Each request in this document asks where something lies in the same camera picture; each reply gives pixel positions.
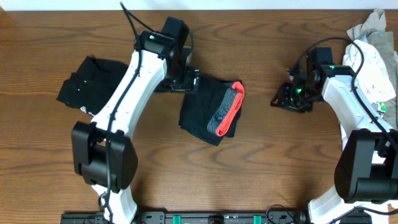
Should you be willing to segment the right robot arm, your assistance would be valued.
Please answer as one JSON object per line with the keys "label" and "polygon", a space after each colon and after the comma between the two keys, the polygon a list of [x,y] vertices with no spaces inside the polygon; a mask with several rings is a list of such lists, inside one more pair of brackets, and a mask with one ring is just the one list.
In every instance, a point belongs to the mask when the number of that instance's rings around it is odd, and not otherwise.
{"label": "right robot arm", "polygon": [[307,69],[289,71],[271,106],[296,113],[310,112],[315,102],[328,103],[343,133],[343,152],[334,184],[304,210],[290,214],[292,223],[381,223],[397,214],[397,131],[381,118],[360,90],[357,73],[335,65],[331,48],[305,52]]}

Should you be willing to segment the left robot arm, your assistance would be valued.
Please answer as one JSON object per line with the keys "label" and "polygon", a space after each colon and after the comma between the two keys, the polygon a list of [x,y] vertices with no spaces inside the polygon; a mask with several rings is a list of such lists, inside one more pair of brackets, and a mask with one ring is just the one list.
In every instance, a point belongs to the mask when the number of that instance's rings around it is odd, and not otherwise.
{"label": "left robot arm", "polygon": [[159,86],[171,93],[198,90],[200,71],[189,66],[191,36],[184,21],[168,17],[159,32],[136,35],[134,52],[115,92],[90,123],[72,129],[75,172],[98,194],[102,212],[64,214],[62,223],[134,223],[131,182],[138,158],[132,145],[137,122]]}

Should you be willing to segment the black leggings red waistband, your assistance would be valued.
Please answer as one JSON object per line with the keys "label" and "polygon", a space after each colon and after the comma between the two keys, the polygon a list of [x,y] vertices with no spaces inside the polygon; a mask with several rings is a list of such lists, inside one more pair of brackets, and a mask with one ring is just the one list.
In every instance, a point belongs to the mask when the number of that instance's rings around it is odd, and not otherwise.
{"label": "black leggings red waistband", "polygon": [[178,125],[196,138],[218,146],[224,137],[234,137],[244,97],[240,80],[201,77],[198,91],[183,99]]}

